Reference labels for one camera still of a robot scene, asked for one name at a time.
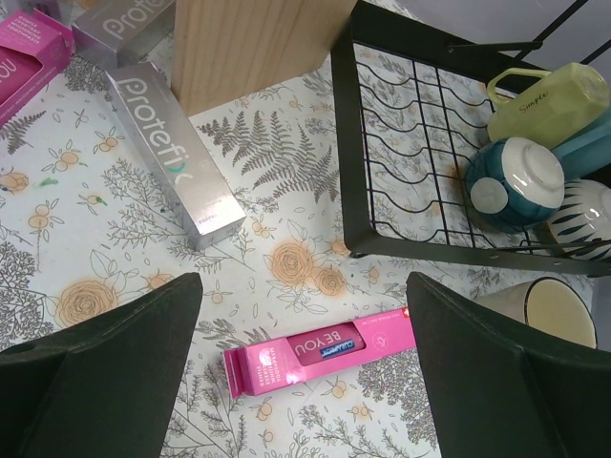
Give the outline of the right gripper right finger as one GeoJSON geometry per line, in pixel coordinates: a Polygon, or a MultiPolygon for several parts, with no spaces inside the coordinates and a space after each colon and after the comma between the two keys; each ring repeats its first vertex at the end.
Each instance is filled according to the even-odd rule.
{"type": "Polygon", "coordinates": [[[607,457],[610,355],[412,272],[407,301],[444,457],[607,457]]]}

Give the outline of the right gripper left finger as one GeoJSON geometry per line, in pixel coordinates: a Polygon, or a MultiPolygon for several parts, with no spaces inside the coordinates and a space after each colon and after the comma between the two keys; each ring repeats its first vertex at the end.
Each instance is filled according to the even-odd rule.
{"type": "Polygon", "coordinates": [[[183,274],[1,353],[4,457],[158,457],[200,313],[183,274]]]}

